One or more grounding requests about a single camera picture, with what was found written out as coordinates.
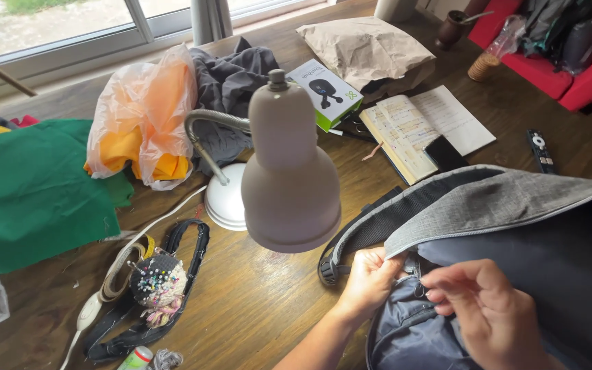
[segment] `open notebook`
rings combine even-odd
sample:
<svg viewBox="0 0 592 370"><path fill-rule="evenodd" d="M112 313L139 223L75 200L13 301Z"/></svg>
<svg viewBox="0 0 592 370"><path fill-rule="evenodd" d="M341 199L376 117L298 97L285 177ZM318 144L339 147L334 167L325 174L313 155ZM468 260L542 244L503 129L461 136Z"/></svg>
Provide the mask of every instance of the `open notebook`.
<svg viewBox="0 0 592 370"><path fill-rule="evenodd" d="M392 96L360 118L409 185L437 171L422 149L439 135L462 156L496 140L444 86L410 98Z"/></svg>

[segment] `box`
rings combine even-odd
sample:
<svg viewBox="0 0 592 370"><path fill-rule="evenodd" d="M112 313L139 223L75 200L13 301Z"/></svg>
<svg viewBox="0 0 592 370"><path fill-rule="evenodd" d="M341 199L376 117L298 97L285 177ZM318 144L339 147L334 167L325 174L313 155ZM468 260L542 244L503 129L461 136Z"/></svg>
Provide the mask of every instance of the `box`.
<svg viewBox="0 0 592 370"><path fill-rule="evenodd" d="M362 94L315 59L287 73L287 81L305 88L317 110L317 125L326 132L362 103Z"/></svg>

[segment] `red armchair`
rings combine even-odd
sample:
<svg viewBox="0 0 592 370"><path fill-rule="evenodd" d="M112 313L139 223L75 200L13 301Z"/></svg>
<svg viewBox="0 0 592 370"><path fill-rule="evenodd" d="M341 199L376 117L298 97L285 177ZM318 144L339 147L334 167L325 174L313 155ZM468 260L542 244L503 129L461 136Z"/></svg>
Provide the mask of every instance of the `red armchair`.
<svg viewBox="0 0 592 370"><path fill-rule="evenodd" d="M505 18L514 14L522 2L523 0L491 0L485 11L495 13L479 18L469 39L484 49L488 47L504 26ZM592 65L573 77L565 71L555 73L556 67L546 59L525 58L519 52L504 56L502 62L570 111L578 111L592 102Z"/></svg>

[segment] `remote control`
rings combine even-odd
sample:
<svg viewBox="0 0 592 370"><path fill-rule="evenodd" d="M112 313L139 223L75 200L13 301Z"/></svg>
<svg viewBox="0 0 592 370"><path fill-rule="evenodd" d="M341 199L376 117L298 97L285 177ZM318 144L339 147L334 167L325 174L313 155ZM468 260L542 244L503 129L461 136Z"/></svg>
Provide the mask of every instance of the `remote control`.
<svg viewBox="0 0 592 370"><path fill-rule="evenodd" d="M529 140L531 151L535 156L536 163L538 163L538 168L540 168L541 172L558 174L554 168L552 156L547 151L545 139L543 139L541 132L538 130L527 130L527 139Z"/></svg>

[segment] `smartphone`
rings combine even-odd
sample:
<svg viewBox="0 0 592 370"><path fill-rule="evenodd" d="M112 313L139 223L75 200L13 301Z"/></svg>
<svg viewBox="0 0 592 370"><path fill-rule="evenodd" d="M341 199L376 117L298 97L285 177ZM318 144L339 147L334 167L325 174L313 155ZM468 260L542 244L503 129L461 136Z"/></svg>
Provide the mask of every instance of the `smartphone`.
<svg viewBox="0 0 592 370"><path fill-rule="evenodd" d="M430 144L423 148L423 152L440 172L447 172L470 165L444 135L440 135L431 141Z"/></svg>

